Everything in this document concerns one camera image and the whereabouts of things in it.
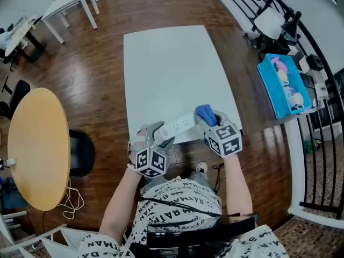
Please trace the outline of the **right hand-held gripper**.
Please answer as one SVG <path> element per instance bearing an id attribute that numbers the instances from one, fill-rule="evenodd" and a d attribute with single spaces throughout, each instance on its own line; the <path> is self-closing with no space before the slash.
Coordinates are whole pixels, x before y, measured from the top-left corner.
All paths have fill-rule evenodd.
<path id="1" fill-rule="evenodd" d="M 242 151 L 241 132 L 235 123 L 221 111 L 213 110 L 213 113 L 217 120 L 216 126 L 208 125 L 200 115 L 195 114 L 195 122 L 202 129 L 209 147 L 222 158 Z"/>

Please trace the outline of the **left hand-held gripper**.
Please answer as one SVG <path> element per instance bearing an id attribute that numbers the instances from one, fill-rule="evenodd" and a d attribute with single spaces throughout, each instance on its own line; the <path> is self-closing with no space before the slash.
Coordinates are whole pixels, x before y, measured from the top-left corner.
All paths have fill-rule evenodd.
<path id="1" fill-rule="evenodd" d="M 135 138 L 128 142 L 127 166 L 145 178 L 156 178 L 167 171 L 167 154 L 174 144 L 175 137 L 164 141 L 159 132 L 163 125 L 163 121 L 144 125 Z"/>

